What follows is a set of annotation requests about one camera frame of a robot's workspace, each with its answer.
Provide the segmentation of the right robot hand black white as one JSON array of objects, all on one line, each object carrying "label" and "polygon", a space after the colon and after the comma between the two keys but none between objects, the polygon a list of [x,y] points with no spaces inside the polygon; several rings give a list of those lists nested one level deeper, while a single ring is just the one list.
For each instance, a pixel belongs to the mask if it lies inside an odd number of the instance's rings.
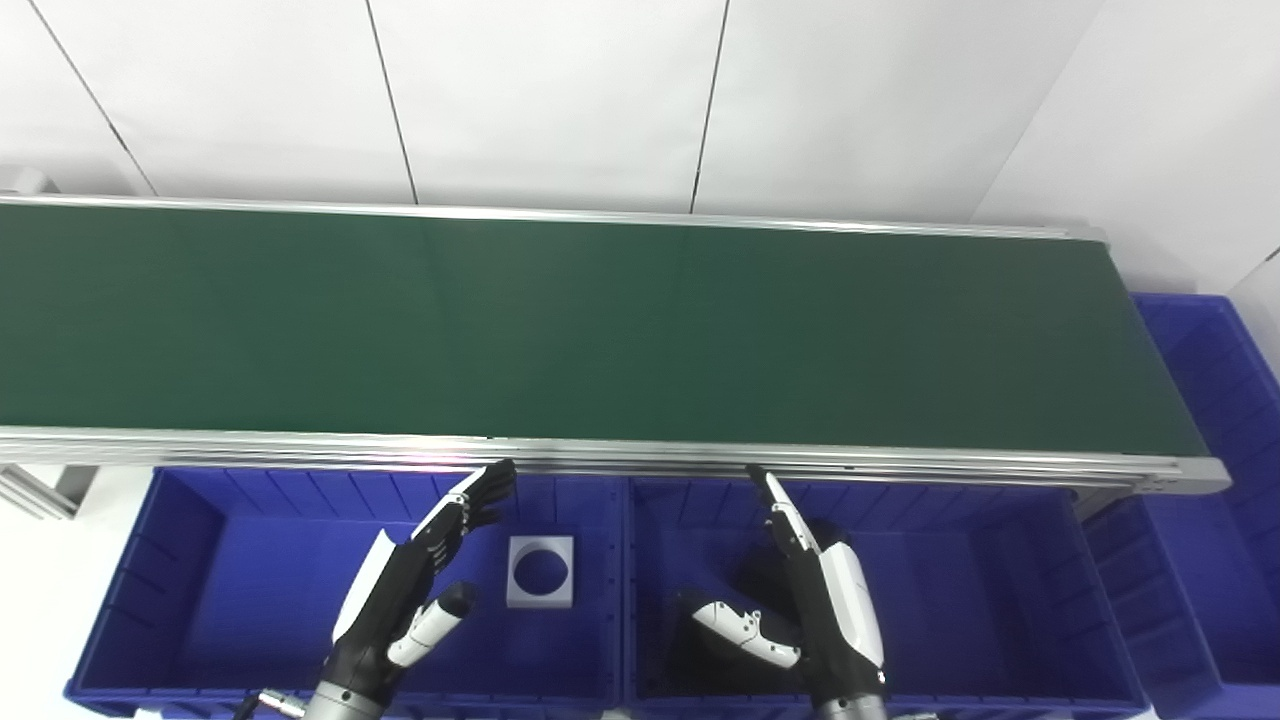
[{"label": "right robot hand black white", "polygon": [[774,473],[746,473],[768,509],[797,624],[701,591],[678,601],[692,625],[728,648],[791,671],[820,719],[886,719],[884,644],[860,559],[846,541],[822,543]]}]

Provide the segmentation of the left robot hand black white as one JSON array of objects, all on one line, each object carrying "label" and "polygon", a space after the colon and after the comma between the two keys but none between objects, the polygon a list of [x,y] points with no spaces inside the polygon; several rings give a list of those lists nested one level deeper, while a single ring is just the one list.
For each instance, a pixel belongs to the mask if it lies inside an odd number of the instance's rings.
[{"label": "left robot hand black white", "polygon": [[308,716],[379,719],[390,707],[407,669],[474,606],[475,588],[466,582],[435,600],[429,594],[463,538],[499,519],[494,506],[511,496],[517,477],[513,460],[492,462],[440,497],[406,541],[376,536],[357,573],[371,585],[344,600]]}]

